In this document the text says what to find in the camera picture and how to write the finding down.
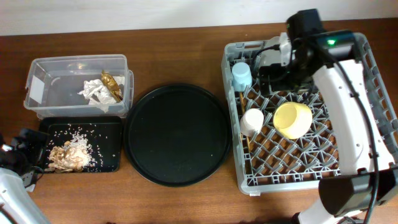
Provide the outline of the pink cup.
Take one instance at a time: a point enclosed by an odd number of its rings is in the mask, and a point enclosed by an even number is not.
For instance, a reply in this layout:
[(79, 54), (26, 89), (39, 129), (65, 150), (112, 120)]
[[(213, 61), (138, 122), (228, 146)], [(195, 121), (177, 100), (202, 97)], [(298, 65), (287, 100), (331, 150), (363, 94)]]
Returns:
[(239, 121), (241, 134), (253, 137), (262, 129), (264, 115), (261, 110), (251, 108), (247, 110)]

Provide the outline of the gold foil wrapper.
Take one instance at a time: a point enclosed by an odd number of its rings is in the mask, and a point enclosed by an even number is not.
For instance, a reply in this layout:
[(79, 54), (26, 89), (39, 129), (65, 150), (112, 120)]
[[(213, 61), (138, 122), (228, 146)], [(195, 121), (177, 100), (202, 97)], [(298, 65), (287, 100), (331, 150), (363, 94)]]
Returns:
[(122, 92), (118, 83), (108, 72), (105, 72), (104, 70), (101, 72), (101, 82), (108, 89), (116, 102), (119, 103), (123, 100)]

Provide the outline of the white napkin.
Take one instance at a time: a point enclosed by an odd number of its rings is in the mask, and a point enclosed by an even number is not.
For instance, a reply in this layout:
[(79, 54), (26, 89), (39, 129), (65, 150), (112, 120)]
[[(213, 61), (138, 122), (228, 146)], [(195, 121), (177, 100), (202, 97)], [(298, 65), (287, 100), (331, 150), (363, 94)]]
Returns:
[(117, 103), (100, 79), (84, 81), (83, 90), (78, 92), (78, 95), (83, 96), (88, 101), (88, 105), (96, 106), (104, 113), (109, 111), (110, 104)]

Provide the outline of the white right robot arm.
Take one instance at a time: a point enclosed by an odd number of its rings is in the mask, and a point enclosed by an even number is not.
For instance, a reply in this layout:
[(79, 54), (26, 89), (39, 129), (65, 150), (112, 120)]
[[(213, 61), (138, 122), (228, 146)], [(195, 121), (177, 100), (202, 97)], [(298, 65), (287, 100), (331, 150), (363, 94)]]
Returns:
[(397, 195), (397, 158), (377, 125), (377, 111), (365, 85), (365, 61), (353, 32), (324, 29), (316, 9), (306, 9), (286, 22), (290, 49), (280, 64), (252, 65), (263, 93), (296, 91), (314, 84), (328, 109), (339, 153), (341, 175), (319, 182), (320, 198), (292, 217), (292, 223), (350, 222), (361, 212), (368, 223), (374, 209)]

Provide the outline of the grey plate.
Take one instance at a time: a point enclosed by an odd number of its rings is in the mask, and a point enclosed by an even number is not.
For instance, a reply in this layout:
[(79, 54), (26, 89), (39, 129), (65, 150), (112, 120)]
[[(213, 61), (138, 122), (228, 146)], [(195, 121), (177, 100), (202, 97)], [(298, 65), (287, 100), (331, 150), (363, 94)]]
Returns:
[(280, 50), (265, 50), (260, 54), (259, 76), (274, 80), (284, 74), (285, 68), (280, 62)]

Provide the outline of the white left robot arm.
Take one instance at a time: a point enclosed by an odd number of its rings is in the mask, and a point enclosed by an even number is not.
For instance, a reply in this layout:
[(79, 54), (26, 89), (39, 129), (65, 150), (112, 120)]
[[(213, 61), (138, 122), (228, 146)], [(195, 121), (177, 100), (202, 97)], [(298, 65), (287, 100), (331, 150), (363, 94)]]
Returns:
[(48, 134), (22, 129), (10, 144), (1, 138), (1, 223), (48, 223), (29, 196), (45, 174)]

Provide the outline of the blue cup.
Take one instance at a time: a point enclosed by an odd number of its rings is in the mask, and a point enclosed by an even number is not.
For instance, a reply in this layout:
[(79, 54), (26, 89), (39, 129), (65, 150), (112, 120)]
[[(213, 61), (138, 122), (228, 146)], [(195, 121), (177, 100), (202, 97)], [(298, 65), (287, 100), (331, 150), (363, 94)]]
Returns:
[(238, 62), (232, 67), (233, 88), (237, 92), (244, 92), (252, 85), (252, 75), (249, 65), (245, 62)]

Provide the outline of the yellow bowl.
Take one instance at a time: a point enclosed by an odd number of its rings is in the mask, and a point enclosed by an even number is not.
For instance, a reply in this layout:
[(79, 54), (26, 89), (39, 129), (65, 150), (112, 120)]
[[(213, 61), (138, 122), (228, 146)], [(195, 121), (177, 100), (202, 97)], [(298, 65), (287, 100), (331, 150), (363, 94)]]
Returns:
[(312, 119), (312, 111), (307, 105), (286, 102), (275, 110), (273, 125), (283, 137), (297, 139), (308, 132)]

